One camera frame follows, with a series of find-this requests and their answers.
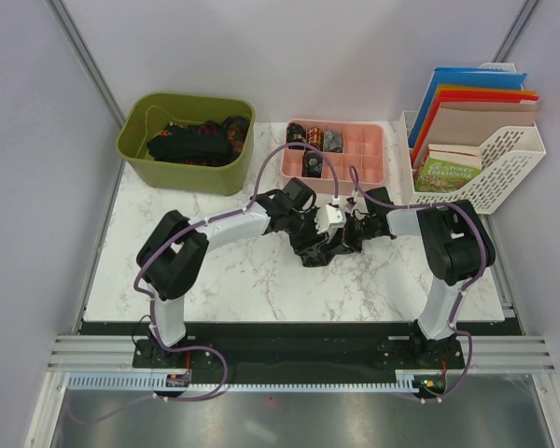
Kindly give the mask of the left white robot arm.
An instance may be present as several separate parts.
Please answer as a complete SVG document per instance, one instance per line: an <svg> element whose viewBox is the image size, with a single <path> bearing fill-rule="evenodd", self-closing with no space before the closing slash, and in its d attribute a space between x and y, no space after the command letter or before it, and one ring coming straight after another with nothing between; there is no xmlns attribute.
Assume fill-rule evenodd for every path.
<svg viewBox="0 0 560 448"><path fill-rule="evenodd" d="M150 326L157 340L153 354L158 361L175 367L185 359L184 297L195 284L206 255L270 232L303 237L307 243L325 239L331 220L342 215L330 204L304 210L314 196L293 178L283 189L259 194L242 208L214 217L190 218L177 210L162 217L136 257L138 280L147 284L136 290L150 298Z"/></svg>

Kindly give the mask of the dark green leaf-patterned tie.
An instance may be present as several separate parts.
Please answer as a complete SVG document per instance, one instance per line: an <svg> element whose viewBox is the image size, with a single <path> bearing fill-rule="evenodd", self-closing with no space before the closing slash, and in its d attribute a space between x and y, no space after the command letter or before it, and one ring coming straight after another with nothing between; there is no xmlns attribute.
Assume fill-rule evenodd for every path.
<svg viewBox="0 0 560 448"><path fill-rule="evenodd" d="M300 257L301 264L306 268L325 267L340 255L350 255L359 252L359 243L349 241L344 229L337 230L332 236L328 233L317 235L313 240L295 248L295 254Z"/></svg>

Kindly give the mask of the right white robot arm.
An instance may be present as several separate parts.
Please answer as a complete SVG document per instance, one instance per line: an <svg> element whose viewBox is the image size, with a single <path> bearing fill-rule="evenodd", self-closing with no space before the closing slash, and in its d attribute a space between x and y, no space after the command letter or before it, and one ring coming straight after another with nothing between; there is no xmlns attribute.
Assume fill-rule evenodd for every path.
<svg viewBox="0 0 560 448"><path fill-rule="evenodd" d="M367 215L351 218L347 242L389 236L418 236L433 279L426 305L413 322L408 342L411 361L430 367L453 350L456 321L467 290L496 259L496 251L472 204L395 205L387 189L361 191Z"/></svg>

